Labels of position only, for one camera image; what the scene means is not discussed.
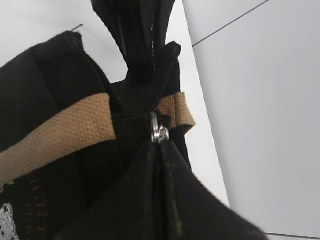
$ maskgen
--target tan webbing strap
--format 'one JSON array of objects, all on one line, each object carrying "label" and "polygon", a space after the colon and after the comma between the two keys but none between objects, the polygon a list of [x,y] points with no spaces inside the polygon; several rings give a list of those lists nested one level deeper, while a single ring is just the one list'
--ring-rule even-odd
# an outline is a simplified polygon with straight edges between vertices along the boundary
[{"label": "tan webbing strap", "polygon": [[[183,92],[164,97],[158,107],[164,115],[172,117],[172,128],[183,125],[190,129],[195,125]],[[0,187],[57,159],[115,139],[109,96],[106,93],[89,96],[0,153]]]},{"label": "tan webbing strap", "polygon": [[196,122],[192,117],[186,102],[184,92],[178,92],[174,95],[166,96],[161,99],[159,110],[163,115],[171,116],[171,127],[186,126],[189,131]]}]

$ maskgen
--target zipper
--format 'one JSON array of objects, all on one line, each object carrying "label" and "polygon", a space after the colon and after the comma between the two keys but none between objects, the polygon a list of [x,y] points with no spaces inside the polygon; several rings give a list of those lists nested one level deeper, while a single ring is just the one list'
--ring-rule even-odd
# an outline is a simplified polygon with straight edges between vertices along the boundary
[{"label": "zipper", "polygon": [[[122,118],[134,118],[145,116],[145,113],[114,113],[112,114],[112,120],[122,119]],[[163,141],[170,139],[169,130],[164,127],[161,112],[156,109],[150,113],[150,130],[151,141],[154,144],[160,144]]]},{"label": "zipper", "polygon": [[160,144],[163,141],[170,139],[168,128],[162,125],[162,118],[159,111],[153,111],[150,113],[151,116],[151,141],[154,144]]}]

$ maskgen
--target tile grout line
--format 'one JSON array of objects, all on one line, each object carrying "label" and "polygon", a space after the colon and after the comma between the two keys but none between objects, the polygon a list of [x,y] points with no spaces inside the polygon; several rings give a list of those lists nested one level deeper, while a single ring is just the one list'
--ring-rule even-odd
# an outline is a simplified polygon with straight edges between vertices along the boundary
[{"label": "tile grout line", "polygon": [[199,45],[200,43],[202,43],[203,41],[207,40],[208,38],[210,38],[211,36],[213,36],[214,34],[220,32],[222,29],[225,29],[226,27],[228,27],[229,25],[233,24],[234,22],[238,21],[239,19],[243,18],[244,16],[246,16],[247,14],[251,13],[252,11],[256,10],[257,8],[261,7],[262,5],[266,4],[267,2],[269,2],[270,0],[266,0],[262,3],[260,3],[258,6],[250,9],[249,11],[245,12],[244,14],[242,14],[241,16],[237,17],[235,20],[229,22],[228,24],[224,25],[223,27],[219,28],[217,31],[211,33],[210,35],[206,36],[205,38],[201,39],[200,41],[198,41],[197,43],[195,43],[194,45],[192,45],[192,47],[194,48],[195,46]]},{"label": "tile grout line", "polygon": [[301,240],[320,240],[319,237],[285,235],[285,234],[267,233],[267,232],[265,234],[266,235],[270,235],[270,236],[276,236],[276,237],[298,238],[298,239],[301,239]]}]

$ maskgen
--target metal zipper pull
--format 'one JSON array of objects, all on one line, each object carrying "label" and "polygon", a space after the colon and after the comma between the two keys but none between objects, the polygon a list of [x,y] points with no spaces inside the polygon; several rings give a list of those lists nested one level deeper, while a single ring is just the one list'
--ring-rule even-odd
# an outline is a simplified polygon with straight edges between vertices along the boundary
[{"label": "metal zipper pull", "polygon": [[160,144],[170,139],[169,130],[158,123],[157,114],[151,112],[151,141],[154,144]]}]

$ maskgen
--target white tile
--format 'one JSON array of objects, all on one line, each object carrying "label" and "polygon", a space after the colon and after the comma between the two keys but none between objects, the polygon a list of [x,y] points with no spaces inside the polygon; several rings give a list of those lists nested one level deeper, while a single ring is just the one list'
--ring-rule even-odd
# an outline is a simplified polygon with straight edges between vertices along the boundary
[{"label": "white tile", "polygon": [[320,1],[271,0],[194,48],[231,208],[320,238]]},{"label": "white tile", "polygon": [[192,44],[196,44],[264,1],[183,0]]},{"label": "white tile", "polygon": [[283,235],[267,235],[269,240],[312,240],[312,238],[296,237],[296,236],[283,236]]}]

